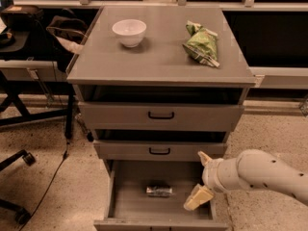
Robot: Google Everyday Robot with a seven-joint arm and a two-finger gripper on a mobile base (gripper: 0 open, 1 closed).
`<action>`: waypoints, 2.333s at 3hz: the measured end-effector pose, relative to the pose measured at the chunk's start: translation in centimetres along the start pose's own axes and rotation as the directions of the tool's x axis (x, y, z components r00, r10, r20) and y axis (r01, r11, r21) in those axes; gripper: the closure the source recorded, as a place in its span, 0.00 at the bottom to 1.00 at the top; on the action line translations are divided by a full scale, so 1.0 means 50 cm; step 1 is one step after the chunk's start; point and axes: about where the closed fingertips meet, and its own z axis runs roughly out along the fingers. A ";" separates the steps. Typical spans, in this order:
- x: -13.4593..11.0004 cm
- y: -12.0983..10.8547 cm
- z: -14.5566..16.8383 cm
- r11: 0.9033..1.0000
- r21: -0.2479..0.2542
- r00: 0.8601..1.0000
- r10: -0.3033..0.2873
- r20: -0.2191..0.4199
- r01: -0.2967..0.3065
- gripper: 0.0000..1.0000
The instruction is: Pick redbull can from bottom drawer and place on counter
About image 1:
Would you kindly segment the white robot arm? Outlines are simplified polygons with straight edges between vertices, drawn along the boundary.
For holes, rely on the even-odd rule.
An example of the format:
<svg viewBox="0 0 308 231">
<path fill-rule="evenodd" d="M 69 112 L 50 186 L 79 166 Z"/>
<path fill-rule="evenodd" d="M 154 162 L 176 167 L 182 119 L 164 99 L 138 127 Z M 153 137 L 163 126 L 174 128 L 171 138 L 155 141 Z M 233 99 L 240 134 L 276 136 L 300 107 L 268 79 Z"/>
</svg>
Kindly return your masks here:
<svg viewBox="0 0 308 231">
<path fill-rule="evenodd" d="M 197 184 L 184 208 L 195 210 L 214 198 L 216 193 L 234 190 L 267 190 L 282 193 L 308 205 L 308 174 L 290 167 L 267 152 L 248 149 L 231 159 L 212 159 L 198 152 L 203 184 Z"/>
</svg>

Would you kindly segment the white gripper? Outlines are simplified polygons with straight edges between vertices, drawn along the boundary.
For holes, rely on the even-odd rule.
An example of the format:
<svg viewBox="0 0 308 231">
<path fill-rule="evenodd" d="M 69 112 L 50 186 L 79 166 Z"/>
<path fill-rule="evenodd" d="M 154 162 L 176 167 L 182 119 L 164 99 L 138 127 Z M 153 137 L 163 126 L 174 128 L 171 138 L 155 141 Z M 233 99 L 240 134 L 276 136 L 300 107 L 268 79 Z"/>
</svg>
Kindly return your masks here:
<svg viewBox="0 0 308 231">
<path fill-rule="evenodd" d="M 205 186 L 197 184 L 184 203 L 187 211 L 193 211 L 200 205 L 210 201 L 214 193 L 225 193 L 238 190 L 240 179 L 235 159 L 214 159 L 212 160 L 203 151 L 198 152 L 201 164 L 204 166 L 202 180 Z"/>
</svg>

